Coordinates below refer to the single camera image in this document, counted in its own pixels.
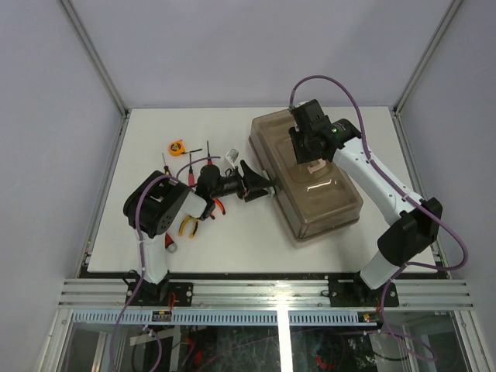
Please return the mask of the pink tool box handle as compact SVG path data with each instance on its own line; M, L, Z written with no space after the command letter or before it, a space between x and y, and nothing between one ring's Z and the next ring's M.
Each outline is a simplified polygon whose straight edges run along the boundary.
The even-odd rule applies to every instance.
M322 168L324 168L326 166L326 161L323 160L323 159L318 159L314 162L311 162L308 166L307 166L307 171L310 173L310 174L313 174L317 171L320 171Z

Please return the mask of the translucent brown tool box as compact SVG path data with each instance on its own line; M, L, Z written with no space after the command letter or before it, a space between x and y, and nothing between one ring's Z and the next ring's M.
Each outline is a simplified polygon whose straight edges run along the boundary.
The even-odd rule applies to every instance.
M326 160L310 174L298 164L286 110L253 119L249 141L260 166L274 182L275 199L294 238L303 242L359 221L363 199L344 170Z

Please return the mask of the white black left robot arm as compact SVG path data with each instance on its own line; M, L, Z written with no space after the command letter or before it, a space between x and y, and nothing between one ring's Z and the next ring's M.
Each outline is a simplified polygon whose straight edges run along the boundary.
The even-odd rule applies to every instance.
M165 249L154 240L168 231L178 214L202 221L212 214L218 198L235 195L251 202L269 195L273 188L273 181L243 160L225 173L214 164L206 164L192 185L159 170L151 173L123 206L123 214L138 239L139 273L147 282L143 297L156 306L168 300L170 288L162 282L169 272Z

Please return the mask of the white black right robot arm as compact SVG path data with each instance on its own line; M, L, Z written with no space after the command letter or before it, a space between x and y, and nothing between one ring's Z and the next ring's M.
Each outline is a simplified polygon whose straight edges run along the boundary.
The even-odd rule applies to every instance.
M443 207L402 184L368 149L364 132L347 119L332 122L317 100L289 112L295 121L288 132L296 161L333 162L366 192L388 224L377 241L377 253L353 286L355 300L372 305L381 296L381 286L436 240Z

